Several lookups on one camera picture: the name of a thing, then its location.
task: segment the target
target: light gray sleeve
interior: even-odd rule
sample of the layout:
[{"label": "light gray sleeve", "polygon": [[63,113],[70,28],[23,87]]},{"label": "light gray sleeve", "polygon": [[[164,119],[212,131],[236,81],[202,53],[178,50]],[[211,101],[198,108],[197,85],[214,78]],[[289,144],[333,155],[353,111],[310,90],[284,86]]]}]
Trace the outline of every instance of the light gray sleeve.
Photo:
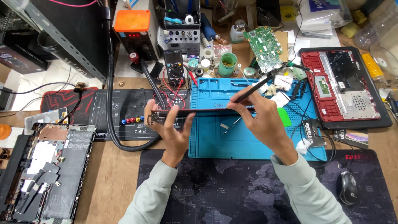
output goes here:
[{"label": "light gray sleeve", "polygon": [[177,172],[178,169],[171,168],[159,160],[149,178],[137,188],[133,201],[119,220],[119,224],[160,223]]},{"label": "light gray sleeve", "polygon": [[302,224],[352,224],[302,155],[299,154],[297,162],[289,166],[283,165],[276,155],[272,155],[271,161]]}]

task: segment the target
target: flexible gooseneck hose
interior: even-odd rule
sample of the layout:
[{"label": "flexible gooseneck hose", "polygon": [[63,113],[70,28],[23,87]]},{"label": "flexible gooseneck hose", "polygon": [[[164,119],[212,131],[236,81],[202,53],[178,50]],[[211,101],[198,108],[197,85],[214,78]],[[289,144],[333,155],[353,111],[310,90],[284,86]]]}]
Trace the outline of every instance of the flexible gooseneck hose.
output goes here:
[{"label": "flexible gooseneck hose", "polygon": [[[146,63],[143,59],[140,59],[140,64],[142,67],[142,70],[144,71],[145,76],[147,77],[150,85],[152,86],[152,89],[154,90],[155,94],[157,95],[158,99],[162,99],[162,96],[160,95],[159,89],[155,85],[152,77],[149,74],[148,68],[146,67]],[[108,86],[107,86],[107,91],[106,91],[106,124],[108,127],[108,133],[109,136],[111,137],[113,143],[121,150],[124,151],[129,151],[129,152],[134,152],[134,151],[141,151],[144,149],[147,149],[154,143],[156,143],[160,139],[159,133],[156,134],[154,138],[152,138],[149,142],[140,145],[140,146],[126,146],[122,145],[119,141],[119,139],[116,136],[115,133],[115,128],[113,126],[113,118],[112,118],[112,93],[113,93],[113,78],[114,78],[114,73],[115,73],[115,58],[113,55],[109,55],[109,60],[108,60]],[[162,109],[166,109],[166,105],[164,101],[160,100],[160,104],[162,106]]]}]

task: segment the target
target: hand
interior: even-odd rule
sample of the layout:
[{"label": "hand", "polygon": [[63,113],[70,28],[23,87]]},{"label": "hand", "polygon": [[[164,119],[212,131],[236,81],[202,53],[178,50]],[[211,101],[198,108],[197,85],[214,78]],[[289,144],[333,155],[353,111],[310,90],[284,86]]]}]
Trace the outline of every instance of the hand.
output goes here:
[{"label": "hand", "polygon": [[[240,103],[234,103],[251,88],[253,86],[248,86],[237,92],[231,97],[227,108],[238,112],[253,135],[279,156],[285,165],[294,164],[298,155],[292,140],[287,136],[283,127],[275,101],[262,97],[255,91]],[[255,117],[246,108],[252,105],[257,113]]]},{"label": "hand", "polygon": [[148,127],[152,128],[160,134],[163,140],[166,142],[166,150],[162,156],[162,162],[169,167],[175,168],[181,161],[188,149],[189,135],[191,133],[192,120],[195,113],[190,113],[184,123],[184,128],[181,132],[178,132],[173,124],[176,120],[176,116],[179,110],[178,105],[174,105],[169,111],[166,121],[163,125],[153,122],[151,125],[151,110],[157,110],[158,105],[155,100],[151,99],[145,107],[145,118],[148,119],[145,123]]}]

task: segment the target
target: wooden desk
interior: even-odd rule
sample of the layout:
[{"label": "wooden desk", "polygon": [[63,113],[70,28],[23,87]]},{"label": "wooden desk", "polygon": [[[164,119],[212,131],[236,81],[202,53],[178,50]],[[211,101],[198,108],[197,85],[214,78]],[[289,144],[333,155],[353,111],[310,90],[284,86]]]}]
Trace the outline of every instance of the wooden desk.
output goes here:
[{"label": "wooden desk", "polygon": [[[245,58],[250,50],[246,42],[233,45],[232,50],[238,58]],[[124,81],[121,89],[150,88],[144,78],[118,78],[115,83]],[[23,127],[23,118],[35,112],[26,112],[22,117],[12,116],[0,118],[0,124],[13,127]],[[126,141],[125,145],[142,145],[145,141]],[[398,212],[398,178],[396,158],[398,151],[398,126],[394,122],[392,127],[369,129],[369,148],[376,151],[386,179],[388,189]],[[336,142],[337,149],[349,149],[349,146]],[[162,141],[152,147],[164,149]],[[124,215],[127,206],[132,201],[136,187],[139,168],[140,152],[125,152],[118,149],[111,141],[95,142],[76,214],[76,224],[115,224]]]}]

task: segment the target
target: blue silicone repair mat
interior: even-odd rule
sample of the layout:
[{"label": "blue silicone repair mat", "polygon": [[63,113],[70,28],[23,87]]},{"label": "blue silicone repair mat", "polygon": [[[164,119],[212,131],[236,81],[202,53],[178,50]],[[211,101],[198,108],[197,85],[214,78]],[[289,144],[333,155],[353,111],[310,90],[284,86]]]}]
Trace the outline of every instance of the blue silicone repair mat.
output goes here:
[{"label": "blue silicone repair mat", "polygon": [[[244,87],[233,84],[248,84],[245,79],[226,79],[226,78],[199,78],[198,85],[192,84],[191,109],[213,109],[225,108],[229,98]],[[290,97],[292,89],[286,94]],[[302,98],[297,98],[293,102],[298,104],[303,110],[307,107],[311,99],[310,87]],[[288,103],[295,111],[302,113],[302,110],[294,103]],[[285,127],[287,135],[290,137],[293,129],[300,124],[301,116],[294,113],[289,107],[285,106],[292,126]],[[306,112],[308,116],[316,118],[314,104],[310,103]],[[189,139],[189,157],[214,158],[214,159],[270,159],[273,152],[246,128],[243,120],[239,120],[230,130],[224,134],[225,128],[220,124],[231,127],[239,116],[224,117],[196,117],[192,123],[191,137]],[[297,128],[293,135],[293,143],[296,147],[300,141],[300,128]],[[311,147],[311,153],[317,158],[326,161],[325,147]],[[309,153],[304,155],[306,160],[317,160]]]}]

